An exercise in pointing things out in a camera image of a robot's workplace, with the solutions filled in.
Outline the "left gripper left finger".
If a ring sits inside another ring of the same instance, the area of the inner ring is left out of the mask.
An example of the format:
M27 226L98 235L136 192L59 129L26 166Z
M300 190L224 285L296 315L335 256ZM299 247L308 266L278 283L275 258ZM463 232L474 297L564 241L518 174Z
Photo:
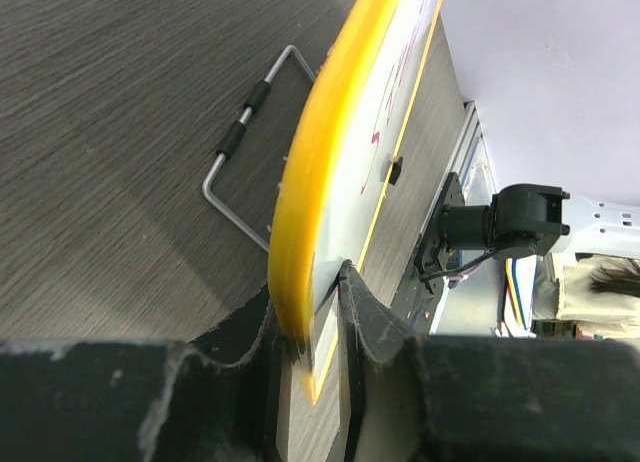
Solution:
M283 461L290 370L266 289L190 342L7 339L5 461Z

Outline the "person in background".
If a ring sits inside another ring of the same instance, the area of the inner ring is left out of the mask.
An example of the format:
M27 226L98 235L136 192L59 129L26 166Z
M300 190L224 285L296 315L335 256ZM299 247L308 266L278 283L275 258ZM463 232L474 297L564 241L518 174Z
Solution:
M536 320L639 324L639 261L603 255L538 262L532 315Z

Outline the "whiteboard with orange frame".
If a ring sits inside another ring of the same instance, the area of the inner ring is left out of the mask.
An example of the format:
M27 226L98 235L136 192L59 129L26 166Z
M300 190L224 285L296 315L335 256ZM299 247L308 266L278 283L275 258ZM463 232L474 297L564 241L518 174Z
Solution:
M356 0L301 113L279 184L268 288L300 386L321 393L344 262L361 265L443 0Z

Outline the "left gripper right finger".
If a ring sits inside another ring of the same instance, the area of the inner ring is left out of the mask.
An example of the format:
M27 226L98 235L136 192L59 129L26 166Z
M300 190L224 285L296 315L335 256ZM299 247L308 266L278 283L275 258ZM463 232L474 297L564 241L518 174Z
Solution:
M639 354L610 341L423 335L337 278L346 461L635 461Z

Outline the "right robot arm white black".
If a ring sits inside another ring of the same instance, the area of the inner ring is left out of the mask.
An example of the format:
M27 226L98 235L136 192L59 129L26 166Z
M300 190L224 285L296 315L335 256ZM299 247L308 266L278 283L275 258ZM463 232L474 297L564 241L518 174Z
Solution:
M481 262L548 253L639 257L639 209L572 195L560 187L516 184L488 205L465 203L458 174L447 175L414 266L431 293L436 281Z

